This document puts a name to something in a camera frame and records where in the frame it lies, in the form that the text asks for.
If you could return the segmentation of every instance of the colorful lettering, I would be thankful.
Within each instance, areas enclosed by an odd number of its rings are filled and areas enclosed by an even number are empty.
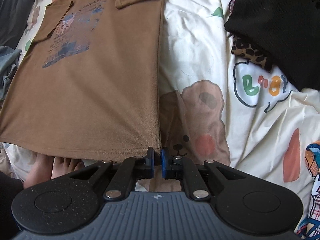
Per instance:
[[[271,79],[270,87],[269,87],[269,93],[273,97],[277,96],[280,91],[280,84],[281,84],[281,79],[279,76],[274,76]]]
[[[261,75],[258,77],[258,84],[260,84],[260,86],[262,87],[262,83],[264,88],[268,87],[268,79],[264,79],[263,76]]]
[[[287,87],[287,84],[289,83],[288,79],[284,76],[284,75],[281,75],[281,79],[283,80],[283,88],[282,88],[282,92],[285,93],[285,89]]]
[[[252,86],[252,76],[244,75],[242,77],[243,88],[248,96],[255,96],[259,92],[259,87]]]

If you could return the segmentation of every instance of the brown t-shirt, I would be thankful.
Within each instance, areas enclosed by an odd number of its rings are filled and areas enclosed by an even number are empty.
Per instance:
[[[122,161],[161,147],[163,0],[57,0],[13,78],[0,141],[46,155]]]

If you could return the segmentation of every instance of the cartoon bear print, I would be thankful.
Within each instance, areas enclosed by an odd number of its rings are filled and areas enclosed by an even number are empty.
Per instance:
[[[224,107],[220,87],[201,80],[159,99],[159,118],[162,146],[173,156],[186,156],[203,164],[213,159],[230,165],[221,113]]]

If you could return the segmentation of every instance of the speech bubble print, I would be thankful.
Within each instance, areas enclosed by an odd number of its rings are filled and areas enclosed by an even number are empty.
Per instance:
[[[238,100],[247,107],[265,107],[265,113],[296,91],[276,66],[268,73],[249,61],[238,62],[233,68],[233,78]]]

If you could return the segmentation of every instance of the black pants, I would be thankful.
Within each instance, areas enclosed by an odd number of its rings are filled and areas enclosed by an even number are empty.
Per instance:
[[[11,204],[14,197],[23,190],[19,179],[13,179],[0,171],[0,239],[13,238],[19,228],[12,216]]]

